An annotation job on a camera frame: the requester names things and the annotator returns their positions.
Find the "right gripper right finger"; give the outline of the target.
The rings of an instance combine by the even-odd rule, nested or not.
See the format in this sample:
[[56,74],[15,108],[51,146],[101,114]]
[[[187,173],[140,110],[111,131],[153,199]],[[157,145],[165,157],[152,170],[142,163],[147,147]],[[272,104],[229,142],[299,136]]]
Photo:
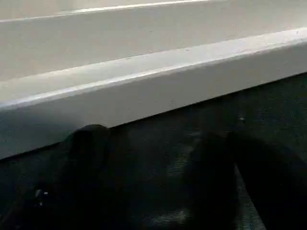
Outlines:
[[307,164],[282,145],[243,133],[230,133],[227,144],[266,229],[305,230]]

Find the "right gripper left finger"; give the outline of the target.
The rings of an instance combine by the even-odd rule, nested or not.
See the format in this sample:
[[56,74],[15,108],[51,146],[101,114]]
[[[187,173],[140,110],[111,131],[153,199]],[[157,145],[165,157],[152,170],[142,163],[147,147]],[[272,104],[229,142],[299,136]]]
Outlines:
[[47,169],[15,208],[16,230],[72,230],[86,225],[110,131],[88,125],[59,144]]

